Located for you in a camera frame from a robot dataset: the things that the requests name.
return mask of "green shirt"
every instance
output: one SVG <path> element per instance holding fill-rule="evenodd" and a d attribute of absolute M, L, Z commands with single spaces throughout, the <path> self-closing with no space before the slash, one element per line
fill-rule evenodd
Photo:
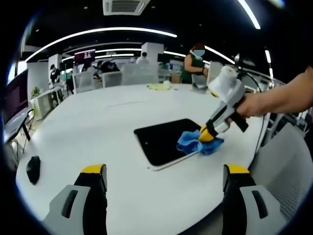
<path fill-rule="evenodd" d="M 195 55 L 191 54 L 190 52 L 188 55 L 191 56 L 191 66 L 192 67 L 197 67 L 197 68 L 203 68 L 204 67 L 204 62 L 202 60 L 198 60 Z M 192 83 L 192 78 L 191 75 L 202 75 L 202 72 L 188 72 L 185 70 L 185 66 L 182 67 L 182 72 L 181 72 L 181 80 L 182 83 Z"/>

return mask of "black ceiling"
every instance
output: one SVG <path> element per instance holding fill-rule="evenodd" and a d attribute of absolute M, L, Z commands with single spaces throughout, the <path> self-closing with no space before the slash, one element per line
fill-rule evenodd
<path fill-rule="evenodd" d="M 271 53 L 274 77 L 285 82 L 291 80 L 305 68 L 305 62 L 299 54 L 304 45 L 303 29 L 308 29 L 299 18 L 303 5 L 295 5 L 293 2 L 286 4 L 285 9 L 277 9 L 267 0 L 246 2 L 261 30 L 254 28 L 237 0 L 151 0 L 140 16 L 104 16 L 101 0 L 57 1 L 38 13 L 30 27 L 27 45 L 43 47 L 73 33 L 114 26 L 162 30 L 177 34 L 178 37 L 134 31 L 86 34 L 53 45 L 30 62 L 76 47 L 100 43 L 163 43 L 168 51 L 186 54 L 194 43 L 202 42 L 230 58 L 240 52 L 255 63 L 255 70 L 265 74 L 269 74 L 264 53 L 267 48 Z M 102 48 L 116 47 L 111 45 Z M 203 57 L 208 61 L 227 62 L 209 51 Z"/>

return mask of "ceiling light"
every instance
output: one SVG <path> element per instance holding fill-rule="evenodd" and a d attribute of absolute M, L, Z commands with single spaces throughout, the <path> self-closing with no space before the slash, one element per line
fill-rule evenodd
<path fill-rule="evenodd" d="M 268 63 L 270 64 L 271 63 L 271 59 L 270 59 L 270 55 L 269 55 L 269 51 L 268 50 L 265 51 L 265 55 L 266 55 L 266 58 L 268 60 Z"/>
<path fill-rule="evenodd" d="M 274 76 L 273 76 L 273 69 L 272 68 L 269 68 L 269 75 L 270 75 L 271 78 L 274 78 Z"/>
<path fill-rule="evenodd" d="M 212 49 L 212 48 L 209 48 L 209 47 L 207 47 L 207 46 L 204 46 L 204 47 L 205 47 L 205 49 L 209 50 L 210 52 L 213 52 L 213 53 L 217 54 L 218 56 L 224 58 L 225 60 L 231 62 L 233 65 L 235 64 L 235 61 L 229 59 L 227 56 L 225 56 L 225 55 L 219 53 L 218 51 L 216 51 L 216 50 L 214 50 L 214 49 Z"/>
<path fill-rule="evenodd" d="M 256 20 L 256 18 L 255 18 L 255 16 L 254 16 L 253 12 L 251 11 L 251 9 L 250 9 L 250 7 L 248 6 L 248 4 L 246 3 L 246 1 L 245 1 L 245 0 L 237 0 L 237 1 L 241 4 L 241 6 L 242 6 L 242 7 L 244 8 L 244 10 L 246 11 L 246 13 L 249 15 L 249 17 L 250 17 L 252 23 L 254 24 L 254 27 L 255 27 L 256 29 L 261 29 L 261 27 L 260 27 L 258 21 Z"/>
<path fill-rule="evenodd" d="M 69 38 L 73 38 L 76 36 L 80 36 L 80 35 L 84 35 L 84 34 L 88 34 L 88 33 L 97 33 L 97 32 L 104 32 L 104 31 L 115 31 L 115 30 L 130 30 L 130 31 L 143 31 L 143 32 L 150 32 L 150 33 L 157 33 L 157 34 L 162 34 L 162 35 L 166 35 L 166 36 L 170 36 L 173 38 L 176 38 L 177 35 L 176 34 L 172 34 L 172 33 L 167 33 L 167 32 L 163 32 L 163 31 L 159 31 L 159 30 L 154 30 L 154 29 L 148 29 L 148 28 L 136 28 L 136 27 L 109 27 L 109 28 L 97 28 L 97 29 L 91 29 L 91 30 L 87 30 L 87 31 L 82 31 L 82 32 L 78 32 L 78 33 L 74 33 L 71 35 L 68 35 L 66 37 L 60 38 L 52 43 L 49 43 L 48 45 L 40 48 L 38 51 L 34 52 L 33 54 L 31 54 L 25 61 L 29 61 L 31 58 L 33 58 L 35 55 L 37 55 L 38 53 L 42 52 L 43 50 L 47 49 L 48 47 L 57 44 L 61 41 L 64 41 L 66 39 Z"/>
<path fill-rule="evenodd" d="M 175 53 L 175 52 L 170 52 L 170 51 L 164 51 L 164 54 L 170 54 L 170 55 L 177 55 L 177 56 L 181 56 L 181 57 L 186 57 L 186 55 L 184 54 L 179 54 L 179 53 Z"/>
<path fill-rule="evenodd" d="M 100 58 L 108 58 L 108 57 L 117 57 L 117 56 L 134 56 L 134 54 L 115 54 L 115 55 L 101 55 L 101 56 L 96 56 L 95 59 L 100 59 Z"/>
<path fill-rule="evenodd" d="M 77 54 L 80 54 L 80 53 L 85 53 L 85 52 L 90 52 L 90 51 L 96 51 L 96 49 L 80 51 L 80 52 L 75 53 L 74 55 L 77 55 Z"/>
<path fill-rule="evenodd" d="M 69 59 L 74 59 L 74 56 L 70 56 L 70 57 L 67 57 L 65 59 L 62 59 L 62 62 L 65 61 L 65 60 L 69 60 Z"/>
<path fill-rule="evenodd" d="M 138 10 L 138 12 L 140 12 L 141 11 L 141 9 L 143 8 L 143 6 L 145 5 L 145 3 L 143 2 L 142 4 L 141 4 L 141 6 L 140 6 L 140 8 L 139 8 L 139 10 Z"/>
<path fill-rule="evenodd" d="M 107 52 L 107 51 L 119 51 L 119 50 L 135 50 L 135 51 L 141 51 L 140 48 L 117 48 L 117 49 L 96 50 L 96 53 Z"/>

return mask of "human arm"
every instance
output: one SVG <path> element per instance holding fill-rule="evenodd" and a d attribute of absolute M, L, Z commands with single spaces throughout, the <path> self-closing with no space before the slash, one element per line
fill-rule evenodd
<path fill-rule="evenodd" d="M 298 113 L 313 106 L 313 68 L 307 67 L 290 83 L 268 92 L 250 94 L 238 107 L 244 117 L 266 113 Z"/>
<path fill-rule="evenodd" d="M 207 68 L 193 67 L 191 66 L 191 64 L 192 64 L 191 55 L 186 55 L 185 60 L 184 60 L 185 70 L 188 72 L 202 72 L 205 76 L 207 76 L 208 74 Z"/>

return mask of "blue cloth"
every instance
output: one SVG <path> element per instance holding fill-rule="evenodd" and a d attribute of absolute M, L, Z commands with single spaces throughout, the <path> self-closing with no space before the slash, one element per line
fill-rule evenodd
<path fill-rule="evenodd" d="M 186 154 L 199 151 L 204 155 L 210 155 L 224 142 L 224 140 L 220 138 L 214 138 L 210 142 L 201 142 L 198 140 L 199 137 L 199 130 L 196 130 L 195 132 L 184 131 L 178 140 L 177 149 Z"/>

